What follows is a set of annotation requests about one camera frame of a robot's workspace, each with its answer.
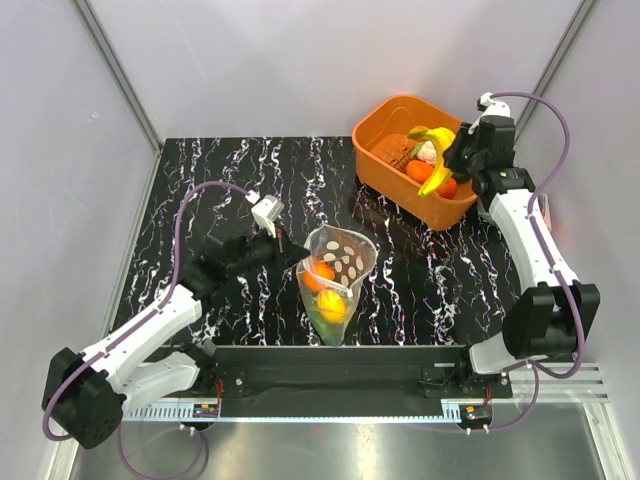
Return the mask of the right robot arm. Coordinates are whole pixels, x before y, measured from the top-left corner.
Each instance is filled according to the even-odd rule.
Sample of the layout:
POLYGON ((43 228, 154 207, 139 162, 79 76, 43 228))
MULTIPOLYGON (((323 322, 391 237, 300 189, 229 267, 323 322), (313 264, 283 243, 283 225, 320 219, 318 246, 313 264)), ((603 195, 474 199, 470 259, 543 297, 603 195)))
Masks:
POLYGON ((600 304, 593 284, 582 283, 564 261, 544 222, 535 185, 515 166, 515 123, 498 114, 461 126, 445 164, 466 175, 490 219, 501 231, 519 276, 521 294, 500 333, 472 345, 467 363, 454 371, 454 384, 476 396, 490 375, 547 357, 582 356, 600 304))

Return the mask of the clear polka dot zip bag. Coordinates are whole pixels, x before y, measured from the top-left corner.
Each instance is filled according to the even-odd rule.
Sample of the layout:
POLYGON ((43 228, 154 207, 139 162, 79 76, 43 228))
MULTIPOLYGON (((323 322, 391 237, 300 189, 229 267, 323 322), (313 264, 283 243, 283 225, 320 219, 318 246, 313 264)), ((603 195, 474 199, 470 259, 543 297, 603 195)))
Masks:
POLYGON ((304 247, 311 255, 296 266, 296 277, 307 317, 321 316, 316 300, 319 292, 310 291, 303 283, 303 273, 311 270, 314 262, 323 261, 335 272, 335 279, 320 279, 326 285, 324 290, 340 294, 346 303, 343 323, 346 329, 354 316, 360 301, 364 280, 377 263, 374 243, 365 235, 329 224, 323 224, 307 237, 304 247))

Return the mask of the yellow fake lemon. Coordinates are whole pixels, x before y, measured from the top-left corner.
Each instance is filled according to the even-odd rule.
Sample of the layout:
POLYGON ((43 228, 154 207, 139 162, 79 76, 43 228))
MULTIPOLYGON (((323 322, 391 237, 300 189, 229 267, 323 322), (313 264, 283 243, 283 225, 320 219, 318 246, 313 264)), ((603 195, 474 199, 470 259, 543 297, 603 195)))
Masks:
POLYGON ((346 303, 342 296, 333 290, 321 291, 316 300, 321 316, 330 323, 342 323, 346 315, 346 303))

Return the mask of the green fake cucumber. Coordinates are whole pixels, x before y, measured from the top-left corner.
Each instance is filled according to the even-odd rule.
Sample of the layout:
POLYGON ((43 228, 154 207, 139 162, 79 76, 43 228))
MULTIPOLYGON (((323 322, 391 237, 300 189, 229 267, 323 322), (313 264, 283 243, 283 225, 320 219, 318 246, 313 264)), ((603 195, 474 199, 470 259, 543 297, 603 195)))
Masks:
POLYGON ((333 323, 322 316, 312 316, 311 323, 325 345, 340 346, 343 343, 346 330, 343 322, 333 323))

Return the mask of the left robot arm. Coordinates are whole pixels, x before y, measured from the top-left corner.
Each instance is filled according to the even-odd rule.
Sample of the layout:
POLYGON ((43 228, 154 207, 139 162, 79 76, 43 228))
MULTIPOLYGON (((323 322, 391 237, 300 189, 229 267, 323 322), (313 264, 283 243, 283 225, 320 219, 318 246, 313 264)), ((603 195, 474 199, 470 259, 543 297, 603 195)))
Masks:
POLYGON ((65 347, 50 361, 42 400, 45 435, 93 449, 108 439, 125 415, 174 392, 208 394, 215 361, 202 347, 181 347, 154 363, 148 357, 175 333, 200 320, 218 293, 239 276, 262 267, 287 270, 309 257, 283 228, 226 241, 207 240, 181 268, 176 285, 142 312, 79 353, 65 347))

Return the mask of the yellow fake bananas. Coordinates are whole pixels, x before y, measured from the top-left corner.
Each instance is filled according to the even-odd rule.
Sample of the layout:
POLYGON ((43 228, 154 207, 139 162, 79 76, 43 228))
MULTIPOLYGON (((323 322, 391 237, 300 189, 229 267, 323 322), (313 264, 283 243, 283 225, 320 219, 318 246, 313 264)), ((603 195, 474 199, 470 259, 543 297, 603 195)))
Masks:
POLYGON ((452 172, 444 166, 443 154, 452 144, 455 134, 445 127, 431 129, 426 126, 416 126, 408 132, 407 137, 415 140, 416 144, 424 141, 431 141, 434 144, 437 152, 437 163, 433 166, 434 171, 431 177, 424 184, 419 184, 418 196, 425 198, 433 193, 437 194, 437 189, 446 183, 449 178, 453 178, 452 172))

